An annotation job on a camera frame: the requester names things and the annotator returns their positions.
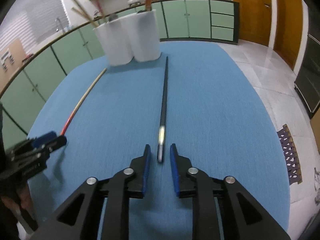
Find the silver screw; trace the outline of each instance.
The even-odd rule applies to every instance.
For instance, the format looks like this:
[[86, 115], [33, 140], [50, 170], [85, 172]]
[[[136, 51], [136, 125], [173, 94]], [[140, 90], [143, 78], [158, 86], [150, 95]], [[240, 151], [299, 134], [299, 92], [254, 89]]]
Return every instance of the silver screw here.
[[94, 177], [87, 179], [87, 184], [89, 185], [95, 184], [96, 182], [97, 182], [97, 179]]
[[131, 175], [131, 174], [133, 173], [133, 169], [131, 169], [131, 168], [126, 168], [126, 169], [123, 170], [123, 173], [124, 173], [125, 175]]
[[230, 183], [230, 184], [232, 184], [232, 183], [235, 183], [236, 182], [236, 179], [234, 178], [234, 177], [232, 177], [232, 176], [228, 176], [228, 177], [226, 177], [226, 182], [227, 183]]
[[197, 168], [194, 168], [194, 167], [191, 167], [191, 168], [188, 169], [188, 172], [189, 172], [190, 174], [197, 174], [198, 171], [199, 171], [199, 170], [198, 170]]

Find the blue gripper pad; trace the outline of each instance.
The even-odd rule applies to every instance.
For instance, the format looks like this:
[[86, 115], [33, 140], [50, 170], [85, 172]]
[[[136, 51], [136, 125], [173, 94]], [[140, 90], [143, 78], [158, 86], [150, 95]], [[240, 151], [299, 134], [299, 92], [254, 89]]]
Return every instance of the blue gripper pad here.
[[43, 144], [46, 144], [50, 141], [52, 141], [53, 139], [55, 139], [57, 137], [57, 134], [54, 131], [51, 131], [49, 133], [44, 134], [41, 137], [36, 138], [32, 143], [31, 146], [33, 148], [38, 148]]
[[170, 163], [171, 163], [171, 172], [172, 172], [174, 191], [175, 191], [177, 197], [179, 197], [180, 181], [179, 181], [179, 173], [178, 173], [176, 156], [175, 156], [175, 153], [173, 150], [173, 145], [170, 146]]
[[151, 149], [150, 145], [147, 145], [147, 157], [146, 157], [146, 162], [145, 162], [145, 167], [143, 171], [143, 176], [142, 176], [142, 195], [144, 196], [146, 191], [147, 191], [147, 181], [149, 177], [149, 171], [150, 171], [150, 160], [151, 160]]

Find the wooden board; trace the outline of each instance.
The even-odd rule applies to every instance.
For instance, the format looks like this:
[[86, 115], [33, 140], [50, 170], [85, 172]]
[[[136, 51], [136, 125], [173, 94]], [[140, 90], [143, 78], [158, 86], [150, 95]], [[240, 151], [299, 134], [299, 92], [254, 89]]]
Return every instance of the wooden board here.
[[315, 135], [316, 143], [318, 146], [318, 152], [320, 153], [320, 110], [316, 112], [310, 121], [313, 134]]
[[14, 58], [14, 63], [11, 65], [9, 59], [6, 59], [5, 63], [8, 67], [7, 71], [4, 70], [2, 65], [0, 66], [0, 91], [3, 90], [5, 85], [9, 82], [12, 74], [18, 68], [22, 67], [22, 60], [26, 57], [26, 53], [19, 39], [14, 40], [5, 49], [1, 50], [0, 56], [2, 57], [8, 49]]
[[302, 2], [301, 0], [277, 1], [278, 22], [274, 50], [293, 69], [302, 35]]
[[234, 0], [240, 3], [239, 38], [265, 46], [271, 30], [271, 0]]

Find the brown door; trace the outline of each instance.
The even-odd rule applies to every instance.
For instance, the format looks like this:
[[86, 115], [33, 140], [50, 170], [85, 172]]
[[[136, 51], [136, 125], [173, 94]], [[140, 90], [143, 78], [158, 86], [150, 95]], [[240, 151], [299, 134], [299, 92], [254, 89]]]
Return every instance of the brown door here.
[[271, 30], [271, 0], [234, 0], [240, 3], [239, 38], [265, 46]]
[[302, 34], [301, 0], [277, 0], [278, 22], [274, 50], [293, 69]]

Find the drawer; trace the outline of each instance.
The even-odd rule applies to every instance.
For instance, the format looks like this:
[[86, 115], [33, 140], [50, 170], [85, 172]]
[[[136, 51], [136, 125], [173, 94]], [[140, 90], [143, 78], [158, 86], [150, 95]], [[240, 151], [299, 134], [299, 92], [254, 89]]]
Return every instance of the drawer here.
[[231, 2], [210, 0], [211, 12], [235, 15], [234, 4]]
[[235, 18], [231, 15], [212, 13], [211, 25], [219, 26], [219, 27], [234, 28]]
[[212, 39], [233, 41], [233, 29], [212, 26], [211, 30]]

